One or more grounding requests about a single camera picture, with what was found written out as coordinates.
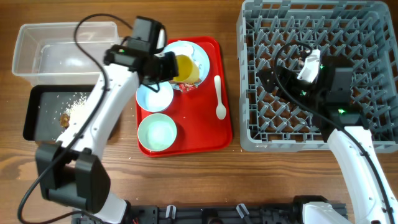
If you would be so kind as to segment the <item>light blue bowl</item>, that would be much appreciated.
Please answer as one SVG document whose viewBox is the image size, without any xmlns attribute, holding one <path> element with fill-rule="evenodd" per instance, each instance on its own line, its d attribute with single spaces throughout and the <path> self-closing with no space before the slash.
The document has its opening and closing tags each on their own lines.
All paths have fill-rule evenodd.
<svg viewBox="0 0 398 224">
<path fill-rule="evenodd" d="M 169 82 L 159 84 L 159 91 L 154 92 L 150 88 L 141 85 L 136 91 L 136 101 L 138 105 L 151 113 L 166 110 L 174 97 L 174 89 Z"/>
</svg>

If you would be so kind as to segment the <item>yellow plastic cup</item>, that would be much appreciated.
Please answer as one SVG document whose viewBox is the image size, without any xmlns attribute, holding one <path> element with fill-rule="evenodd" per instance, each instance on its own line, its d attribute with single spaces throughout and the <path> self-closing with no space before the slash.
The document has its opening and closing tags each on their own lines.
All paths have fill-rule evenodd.
<svg viewBox="0 0 398 224">
<path fill-rule="evenodd" d="M 185 55 L 176 55 L 175 59 L 177 62 L 178 76 L 173 78 L 174 82 L 194 82 L 200 79 L 199 68 L 190 58 Z"/>
</svg>

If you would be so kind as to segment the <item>green bowl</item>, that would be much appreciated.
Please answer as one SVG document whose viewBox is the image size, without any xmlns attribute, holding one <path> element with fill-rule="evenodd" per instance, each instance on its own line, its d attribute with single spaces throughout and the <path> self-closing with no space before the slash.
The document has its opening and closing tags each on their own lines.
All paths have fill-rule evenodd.
<svg viewBox="0 0 398 224">
<path fill-rule="evenodd" d="M 141 121 L 137 137 L 145 149 L 151 152 L 164 151 L 176 140 L 177 126 L 166 114 L 151 114 Z"/>
</svg>

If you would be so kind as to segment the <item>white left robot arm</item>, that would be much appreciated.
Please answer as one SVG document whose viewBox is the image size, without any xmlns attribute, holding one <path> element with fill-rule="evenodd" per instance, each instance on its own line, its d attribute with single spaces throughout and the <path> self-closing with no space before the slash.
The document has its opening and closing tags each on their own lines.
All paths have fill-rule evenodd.
<svg viewBox="0 0 398 224">
<path fill-rule="evenodd" d="M 110 190 L 111 181 L 101 163 L 108 138 L 125 105 L 140 86 L 157 93 L 160 84 L 177 76 L 177 63 L 167 44 L 165 26 L 137 17 L 132 34 L 111 46 L 98 62 L 99 79 L 83 112 L 71 121 L 53 144 L 41 144 L 35 154 L 42 197 L 73 208 L 100 223 L 129 221 L 129 202 Z"/>
</svg>

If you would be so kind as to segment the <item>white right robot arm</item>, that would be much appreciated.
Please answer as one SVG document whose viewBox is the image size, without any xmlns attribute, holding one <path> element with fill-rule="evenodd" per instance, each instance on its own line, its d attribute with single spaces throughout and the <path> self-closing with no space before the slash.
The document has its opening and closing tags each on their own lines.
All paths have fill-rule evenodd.
<svg viewBox="0 0 398 224">
<path fill-rule="evenodd" d="M 374 149 L 364 112 L 351 103 L 353 63 L 343 57 L 307 60 L 300 73 L 276 66 L 257 73 L 265 91 L 313 115 L 313 124 L 342 171 L 357 223 L 397 223 L 397 198 Z"/>
</svg>

